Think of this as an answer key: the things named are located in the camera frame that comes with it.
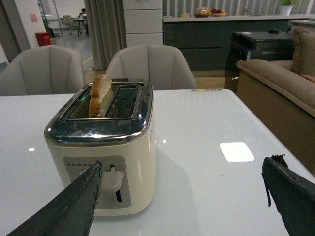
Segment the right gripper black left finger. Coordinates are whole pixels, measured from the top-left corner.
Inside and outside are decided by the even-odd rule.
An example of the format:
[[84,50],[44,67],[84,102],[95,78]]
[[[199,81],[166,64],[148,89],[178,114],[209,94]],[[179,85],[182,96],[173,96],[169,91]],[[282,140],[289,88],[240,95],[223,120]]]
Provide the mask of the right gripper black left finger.
[[96,161],[10,236],[87,236],[100,196],[102,163]]

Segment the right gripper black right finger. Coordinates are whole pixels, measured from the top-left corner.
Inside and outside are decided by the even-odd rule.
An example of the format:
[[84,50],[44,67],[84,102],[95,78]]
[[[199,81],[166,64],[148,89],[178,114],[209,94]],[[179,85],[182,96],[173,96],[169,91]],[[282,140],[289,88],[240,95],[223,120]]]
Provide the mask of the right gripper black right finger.
[[313,236],[315,184],[290,170],[284,156],[273,155],[263,161],[261,174],[268,205],[272,198],[290,236]]

